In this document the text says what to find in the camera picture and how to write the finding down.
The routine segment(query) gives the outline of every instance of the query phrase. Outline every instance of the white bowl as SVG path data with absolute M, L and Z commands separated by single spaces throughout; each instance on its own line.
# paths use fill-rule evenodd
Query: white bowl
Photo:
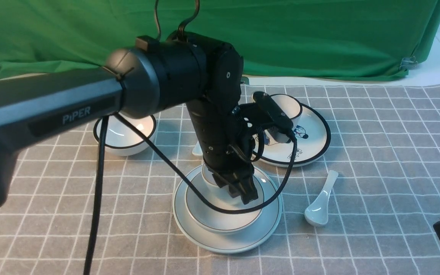
M 232 198 L 227 191 L 227 186 L 219 188 L 211 182 L 214 182 L 213 175 L 205 165 L 203 165 L 202 171 L 191 181 L 198 191 L 216 207 L 227 210 L 240 210 L 254 207 L 264 202 L 264 191 L 256 176 L 254 176 L 254 184 L 259 198 L 249 202 L 247 205 L 242 203 L 241 197 Z M 199 226 L 210 232 L 222 235 L 229 235 L 244 230 L 262 214 L 262 209 L 245 214 L 223 214 L 217 212 L 206 206 L 190 188 L 187 188 L 184 199 L 189 214 Z
M 156 134 L 157 122 L 153 115 L 140 118 L 130 118 L 122 115 L 126 120 L 140 130 L 148 139 L 153 140 Z M 94 124 L 94 139 L 99 142 L 101 131 L 101 119 Z M 108 132 L 106 133 L 105 151 L 113 155 L 126 157 L 144 151 L 149 145 L 126 125 L 117 120 L 113 115 L 108 121 Z

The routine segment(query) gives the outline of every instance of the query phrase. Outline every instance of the metal clip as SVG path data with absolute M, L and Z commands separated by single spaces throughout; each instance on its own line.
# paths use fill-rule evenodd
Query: metal clip
M 413 68 L 416 68 L 417 65 L 419 65 L 417 58 L 415 58 L 415 56 L 412 57 L 404 57 L 402 58 L 402 62 L 400 63 L 400 70 L 401 69 L 405 69 L 405 70 L 410 70 Z

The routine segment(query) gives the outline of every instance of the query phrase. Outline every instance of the white plate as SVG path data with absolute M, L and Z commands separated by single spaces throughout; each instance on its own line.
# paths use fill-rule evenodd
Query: white plate
M 302 116 L 293 130 L 298 139 L 298 150 L 293 167 L 301 167 L 318 160 L 330 145 L 330 128 L 325 119 L 309 106 L 300 103 Z M 277 143 L 267 131 L 264 131 L 264 152 L 260 160 L 268 164 L 287 167 L 290 163 L 293 143 Z
M 124 115 L 122 116 L 140 130 L 148 139 L 154 139 L 157 122 L 153 115 L 140 119 L 126 117 Z M 94 124 L 93 134 L 96 141 L 99 141 L 101 121 L 102 120 L 100 119 Z M 117 120 L 115 116 L 110 116 L 105 141 L 105 150 L 107 152 L 120 156 L 135 155 L 142 152 L 147 147 L 148 144 L 145 143 L 140 136 Z
M 201 177 L 201 167 L 196 167 L 187 178 L 192 181 L 196 176 Z M 259 169 L 255 169 L 255 176 L 259 179 L 264 192 L 264 199 L 269 199 L 276 192 L 276 185 Z M 188 186 L 184 181 L 178 185 L 173 197 L 173 214 L 181 232 L 194 244 L 211 252 L 220 254 L 234 254 L 245 252 L 258 247 L 265 242 L 276 230 L 281 219 L 282 201 L 278 197 L 274 202 L 262 209 L 259 218 L 250 226 L 224 235 L 213 233 L 198 225 L 189 214 L 184 199 Z
M 211 176 L 211 172 L 208 171 L 208 168 L 206 168 L 205 165 L 203 165 L 202 169 L 203 173 L 209 173 Z M 228 186 L 218 188 L 214 183 L 213 176 L 211 176 L 213 184 L 208 183 L 205 179 L 206 177 L 199 174 L 191 181 L 191 183 L 216 207 L 227 210 L 239 210 L 251 208 L 264 202 L 264 192 L 262 191 L 262 187 L 256 177 L 254 177 L 254 185 L 257 189 L 259 198 L 255 201 L 249 202 L 247 205 L 242 203 L 240 196 L 232 198 L 228 193 Z M 262 212 L 262 209 L 237 215 L 217 212 L 205 206 L 191 188 L 188 188 L 186 191 L 185 200 L 186 207 L 188 208 L 191 217 L 195 219 L 200 226 L 206 230 L 223 234 L 234 233 L 251 225 L 260 217 Z

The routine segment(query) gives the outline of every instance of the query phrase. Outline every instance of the plate with black rim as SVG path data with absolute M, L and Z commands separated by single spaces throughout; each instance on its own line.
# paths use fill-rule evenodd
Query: plate with black rim
M 201 167 L 196 167 L 188 175 L 190 181 L 201 177 Z M 254 176 L 260 181 L 264 192 L 264 201 L 276 192 L 276 184 L 259 169 Z M 260 216 L 252 224 L 231 234 L 222 234 L 206 230 L 191 216 L 186 205 L 185 193 L 189 189 L 185 181 L 181 181 L 173 196 L 173 215 L 181 232 L 197 246 L 219 254 L 236 254 L 251 250 L 264 243 L 276 231 L 281 220 L 283 200 L 281 196 L 262 209 Z
M 330 128 L 316 110 L 310 106 L 300 103 L 302 106 L 302 116 L 298 120 L 298 125 L 293 130 L 297 140 L 298 149 L 296 152 L 293 167 L 302 167 L 318 160 L 327 151 L 330 145 Z M 257 152 L 258 138 L 255 136 Z M 288 167 L 293 143 L 278 143 L 267 131 L 264 131 L 264 152 L 260 157 L 262 162 L 277 167 Z

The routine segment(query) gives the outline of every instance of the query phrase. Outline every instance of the white cup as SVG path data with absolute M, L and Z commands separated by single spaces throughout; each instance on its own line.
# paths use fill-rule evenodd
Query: white cup
M 295 130 L 298 121 L 302 116 L 302 106 L 300 105 L 300 101 L 287 94 L 273 94 L 271 98 L 293 122 L 292 130 Z

